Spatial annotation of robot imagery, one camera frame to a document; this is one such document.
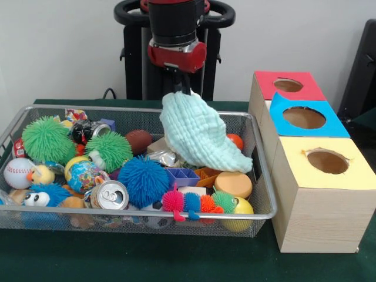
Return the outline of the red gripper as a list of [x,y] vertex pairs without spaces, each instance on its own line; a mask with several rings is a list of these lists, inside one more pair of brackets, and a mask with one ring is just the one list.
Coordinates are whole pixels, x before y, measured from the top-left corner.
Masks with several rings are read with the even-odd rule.
[[187,73],[195,73],[204,66],[207,47],[200,41],[180,47],[163,47],[150,41],[147,47],[152,64],[164,67],[178,68],[185,72],[173,71],[173,92],[182,91],[191,95],[190,79]]

